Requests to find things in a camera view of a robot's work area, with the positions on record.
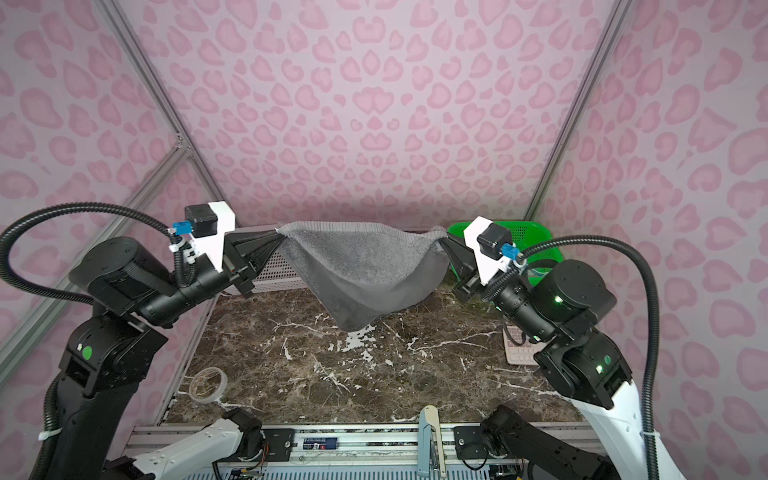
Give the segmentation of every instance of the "blue connector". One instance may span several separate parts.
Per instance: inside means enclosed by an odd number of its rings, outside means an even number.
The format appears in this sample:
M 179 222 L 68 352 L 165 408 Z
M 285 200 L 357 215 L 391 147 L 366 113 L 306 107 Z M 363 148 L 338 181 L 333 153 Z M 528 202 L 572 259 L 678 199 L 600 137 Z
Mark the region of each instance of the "blue connector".
M 184 235 L 187 233 L 192 233 L 192 223 L 190 223 L 189 221 L 175 222 L 174 228 L 176 229 L 176 235 Z
M 520 249 L 510 245 L 509 243 L 505 243 L 502 245 L 502 255 L 504 255 L 507 258 L 516 259 L 518 255 L 520 254 Z

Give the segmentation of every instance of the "black cable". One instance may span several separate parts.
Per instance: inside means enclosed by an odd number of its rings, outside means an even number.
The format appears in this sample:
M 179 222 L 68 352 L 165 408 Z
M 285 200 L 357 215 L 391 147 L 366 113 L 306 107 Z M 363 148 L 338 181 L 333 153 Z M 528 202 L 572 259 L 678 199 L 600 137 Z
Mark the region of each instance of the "black cable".
M 219 472 L 219 461 L 216 460 L 214 463 L 210 464 L 210 466 L 214 467 L 214 477 L 216 477 L 216 480 L 222 480 L 221 472 Z
M 197 276 L 197 264 L 196 263 L 188 263 L 187 264 L 187 272 L 184 274 L 184 279 L 189 285 L 192 284 L 194 281 L 194 278 Z
M 147 272 L 136 263 L 129 263 L 125 266 L 123 271 L 130 278 L 136 280 L 139 283 L 143 283 L 144 285 L 150 287 L 152 290 L 156 290 L 165 296 L 173 296 L 174 293 L 176 293 L 176 289 L 169 285 L 165 280 L 156 277 L 150 272 Z
M 58 430 L 58 380 L 59 376 L 53 379 L 48 390 L 45 392 L 45 399 L 43 400 L 43 431 L 53 432 Z M 48 469 L 51 466 L 51 460 L 53 460 L 53 454 L 56 451 L 56 445 L 58 444 L 58 435 L 53 435 L 45 440 L 40 447 L 38 453 L 38 459 L 35 461 L 35 467 L 32 469 L 32 474 L 29 475 L 29 480 L 42 480 L 48 473 Z
M 615 238 L 601 235 L 571 235 L 569 237 L 546 240 L 521 252 L 522 258 L 530 257 L 536 253 L 555 247 L 566 245 L 599 245 L 610 247 L 623 253 L 635 264 L 640 271 L 640 276 L 645 286 L 645 296 L 648 308 L 648 350 L 646 354 L 645 372 L 643 376 L 643 390 L 640 396 L 640 409 L 643 420 L 645 461 L 648 469 L 648 479 L 658 480 L 659 466 L 656 456 L 656 437 L 654 436 L 654 380 L 656 379 L 656 367 L 659 358 L 659 293 L 656 288 L 654 272 L 643 258 L 640 252 L 631 245 Z
M 464 460 L 464 456 L 462 453 L 468 447 L 482 447 L 483 450 L 485 450 L 485 458 L 483 459 L 482 463 L 479 466 L 473 467 L 470 464 L 468 464 L 466 460 Z M 485 463 L 488 461 L 488 457 L 491 456 L 491 454 L 490 452 L 488 452 L 488 447 L 483 445 L 482 443 L 470 443 L 470 444 L 464 445 L 462 449 L 457 452 L 456 456 L 464 463 L 464 465 L 467 468 L 469 468 L 473 472 L 477 472 L 480 468 L 485 467 Z
M 0 235 L 0 279 L 7 282 L 10 286 L 18 288 L 24 292 L 32 293 L 33 295 L 48 296 L 55 299 L 70 300 L 72 302 L 82 302 L 92 305 L 94 302 L 93 298 L 91 298 L 89 295 L 85 295 L 84 293 L 56 290 L 47 286 L 38 285 L 37 283 L 33 283 L 22 278 L 13 270 L 10 261 L 11 248 L 13 247 L 13 244 L 27 230 L 33 228 L 39 223 L 50 220 L 51 218 L 60 217 L 61 215 L 82 214 L 86 212 L 95 214 L 121 215 L 133 220 L 138 220 L 168 237 L 171 243 L 179 243 L 182 241 L 181 236 L 168 232 L 167 225 L 158 219 L 147 214 L 143 214 L 140 211 L 134 210 L 132 208 L 122 207 L 121 205 L 103 204 L 101 202 L 77 202 L 72 204 L 54 205 L 53 207 L 37 210 L 29 215 L 26 215 L 25 217 L 16 220 L 8 228 L 5 229 L 2 235 Z M 174 264 L 176 267 L 174 273 L 176 276 L 177 286 L 189 286 L 190 283 L 187 281 L 187 278 L 185 278 L 185 272 L 187 272 L 188 269 L 184 266 L 184 256 L 181 250 L 174 253 Z
M 496 280 L 494 283 L 491 283 L 489 286 L 485 288 L 485 291 L 480 296 L 480 300 L 482 300 L 483 302 L 491 302 L 507 286 L 507 283 L 509 283 L 509 280 L 511 280 L 512 277 L 517 274 L 518 274 L 518 271 L 514 268 L 510 268 L 506 272 L 502 273 L 502 275 L 498 278 L 498 280 Z
M 525 340 L 528 338 L 525 336 L 525 332 L 521 332 L 520 338 L 522 341 L 520 343 L 518 343 L 517 340 L 512 338 L 512 334 L 509 332 L 509 325 L 507 324 L 506 315 L 504 313 L 502 314 L 502 329 L 504 329 L 504 336 L 507 337 L 507 340 L 512 342 L 512 345 L 515 345 L 515 346 L 525 345 Z

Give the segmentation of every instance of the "pink leopard print wallpaper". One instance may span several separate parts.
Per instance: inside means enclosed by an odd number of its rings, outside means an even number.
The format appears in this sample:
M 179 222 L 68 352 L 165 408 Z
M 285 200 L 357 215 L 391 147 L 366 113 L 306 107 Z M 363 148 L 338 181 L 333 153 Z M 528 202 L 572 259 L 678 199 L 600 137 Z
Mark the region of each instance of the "pink leopard print wallpaper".
M 0 5 L 0 228 L 72 201 L 122 204 L 169 151 L 169 130 L 89 0 Z M 30 230 L 12 264 L 52 285 L 110 219 Z M 0 343 L 39 297 L 0 282 Z
M 246 225 L 519 218 L 613 2 L 121 2 Z
M 768 478 L 768 2 L 643 0 L 538 220 L 638 248 L 661 298 L 657 429 L 688 479 Z M 595 265 L 642 377 L 639 274 Z
M 206 189 L 188 165 L 181 165 L 163 193 L 145 211 L 170 223 L 184 218 L 184 207 L 209 202 Z M 142 224 L 126 235 L 139 239 L 166 267 L 173 268 L 173 257 L 167 239 Z M 112 442 L 110 459 L 120 456 L 135 425 L 151 425 L 166 407 L 171 380 L 180 375 L 185 365 L 181 359 L 193 349 L 194 334 L 207 319 L 210 301 L 185 313 L 173 329 L 162 330 L 168 342 L 154 357 L 147 378 L 128 403 Z M 0 391 L 0 465 L 3 478 L 28 478 L 40 448 L 38 433 L 42 429 L 42 403 L 48 384 L 58 374 L 58 362 L 72 330 L 90 316 L 89 306 L 77 303 L 48 332 L 27 361 Z

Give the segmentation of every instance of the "gray towel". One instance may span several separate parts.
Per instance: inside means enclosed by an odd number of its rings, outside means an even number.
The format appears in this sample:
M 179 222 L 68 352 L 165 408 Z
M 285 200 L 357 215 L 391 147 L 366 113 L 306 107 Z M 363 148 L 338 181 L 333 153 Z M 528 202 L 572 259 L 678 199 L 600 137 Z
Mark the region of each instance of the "gray towel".
M 354 332 L 425 299 L 440 284 L 445 231 L 407 233 L 380 223 L 294 222 L 279 248 L 336 325 Z

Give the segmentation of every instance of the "battery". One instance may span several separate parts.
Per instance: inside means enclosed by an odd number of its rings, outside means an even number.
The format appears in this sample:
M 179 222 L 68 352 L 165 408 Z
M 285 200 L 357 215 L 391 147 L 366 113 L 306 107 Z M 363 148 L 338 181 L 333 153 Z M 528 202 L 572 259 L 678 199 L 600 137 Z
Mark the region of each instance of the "battery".
M 336 450 L 339 439 L 304 439 L 305 450 Z

